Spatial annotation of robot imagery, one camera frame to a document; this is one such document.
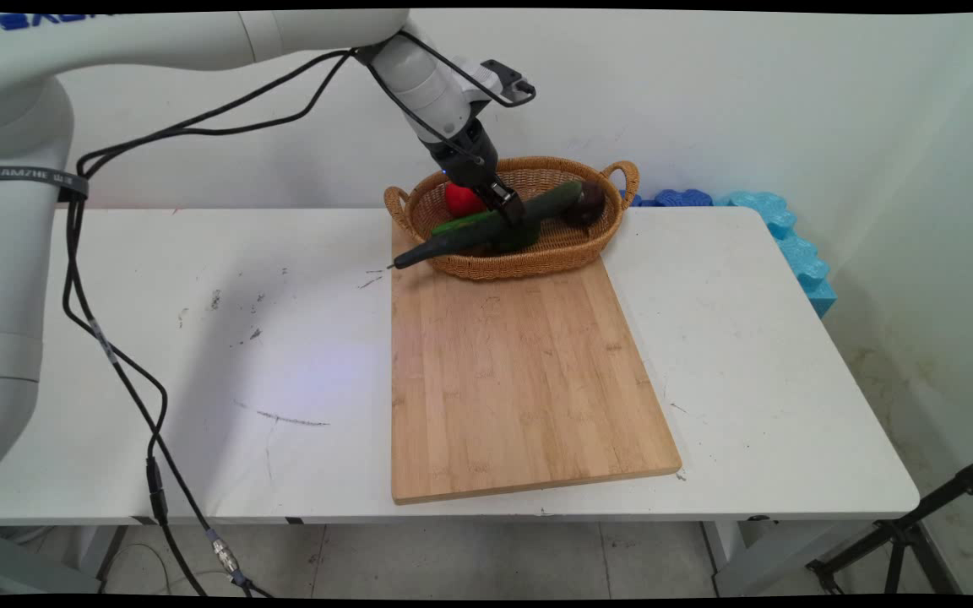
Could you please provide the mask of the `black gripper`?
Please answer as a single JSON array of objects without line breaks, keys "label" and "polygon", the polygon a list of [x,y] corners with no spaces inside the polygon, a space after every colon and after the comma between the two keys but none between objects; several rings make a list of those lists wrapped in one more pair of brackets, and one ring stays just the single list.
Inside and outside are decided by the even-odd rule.
[{"label": "black gripper", "polygon": [[497,149],[478,118],[471,118],[452,142],[428,143],[427,150],[450,182],[480,190],[482,202],[498,211],[507,224],[522,222],[524,200],[497,176]]}]

